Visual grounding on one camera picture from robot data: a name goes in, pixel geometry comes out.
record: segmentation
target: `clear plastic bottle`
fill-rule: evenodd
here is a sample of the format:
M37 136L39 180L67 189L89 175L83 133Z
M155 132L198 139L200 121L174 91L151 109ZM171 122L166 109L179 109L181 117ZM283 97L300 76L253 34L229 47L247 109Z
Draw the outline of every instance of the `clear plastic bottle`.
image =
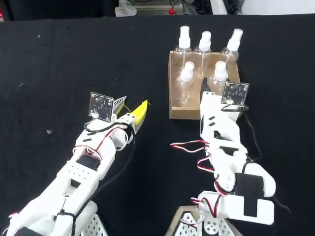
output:
M226 64L224 61L218 61L213 75L208 78L207 84L216 95L222 95L226 79Z
M192 86L192 75L195 65L188 61L185 63L175 85L175 106L182 107L187 104Z
M229 71L232 65L237 63L239 56L238 48L240 47L242 35L243 31L241 29L235 29L227 46L221 50L221 55L223 56L222 60L226 63L227 71Z
M181 27L181 35L179 37L179 44L174 49L174 52L179 53L179 55L181 55L183 57L182 68L184 68L185 62L186 62L186 53L191 52L189 27L188 26L182 26Z
M207 61L211 54L211 33L204 31L202 33L199 45L193 50L195 55L195 66L197 76L201 79L204 77L204 72L207 67Z

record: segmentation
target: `black fabric surface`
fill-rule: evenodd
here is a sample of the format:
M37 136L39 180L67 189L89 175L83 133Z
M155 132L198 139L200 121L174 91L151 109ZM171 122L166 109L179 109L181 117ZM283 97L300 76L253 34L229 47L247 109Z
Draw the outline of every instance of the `black fabric surface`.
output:
M184 16L85 19L0 24L0 224L38 196L71 157L88 120L90 91L120 97L134 109L151 106L137 134L126 172L95 202L114 236L161 236L179 206L213 189L213 177L196 168L202 154L171 149L171 142L198 139L198 121L168 118L168 52L179 27L191 27L196 45L212 32L212 49L244 30L241 80L249 82L248 116L264 159L277 182L273 226L232 221L245 236L305 235L312 230L314 201L315 15ZM241 138L257 156L250 129L240 118ZM116 156L109 176L130 148Z

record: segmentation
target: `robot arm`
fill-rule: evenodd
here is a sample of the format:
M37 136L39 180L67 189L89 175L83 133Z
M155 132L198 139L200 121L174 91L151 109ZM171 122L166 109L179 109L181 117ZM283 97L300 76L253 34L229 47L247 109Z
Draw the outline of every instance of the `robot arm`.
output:
M86 124L71 159L37 198L11 218L6 236L23 236L24 227L34 236L80 235L97 211L90 199L99 181L115 160L116 151L134 139L146 109L147 101L119 119L113 114L111 123L94 119Z
M204 191L198 198L206 198L212 206L218 199L217 216L261 224L272 224L274 205L263 199L276 191L275 180L248 156L241 144L240 130L236 124L239 114L222 111L221 96L205 91L200 103L201 138L209 143L206 155L214 168L219 192ZM209 212L205 201L199 208Z

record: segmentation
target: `bottle cap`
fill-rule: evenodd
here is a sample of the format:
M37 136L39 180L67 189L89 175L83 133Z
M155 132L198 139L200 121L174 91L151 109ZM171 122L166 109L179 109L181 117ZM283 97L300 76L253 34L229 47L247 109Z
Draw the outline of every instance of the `bottle cap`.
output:
M195 65L193 62L188 61L185 63L185 67L183 68L180 78L184 82L189 82L192 80L192 75L193 75L193 69Z
M186 49L190 48L190 37L189 37L189 27L181 27L181 36L179 37L179 47Z
M243 35L243 31L241 29L234 30L232 37L230 38L227 44L228 50L232 52L238 51L238 48L240 47L242 35Z
M226 64L224 61L216 63L214 79L217 81L225 81L227 78Z
M211 33L209 31L204 31L202 33L199 49L203 52L209 51L211 47Z

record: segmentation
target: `cardboard box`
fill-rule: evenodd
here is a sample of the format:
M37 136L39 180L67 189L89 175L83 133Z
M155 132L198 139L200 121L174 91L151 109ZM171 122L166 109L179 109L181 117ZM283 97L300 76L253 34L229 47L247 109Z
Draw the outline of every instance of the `cardboard box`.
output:
M187 53L185 61L192 61L195 63L195 71L197 71L196 63L197 53ZM200 119L200 88L204 77L209 78L213 72L217 61L222 60L220 53L211 53L206 55L204 66L207 68L202 78L198 72L194 72L193 85L187 105L182 107L175 106L174 103L174 89L177 78L180 75L183 58L179 53L173 51L169 54L168 60L168 88L169 88L169 118L170 119ZM229 68L229 79L232 82L240 82L237 66Z

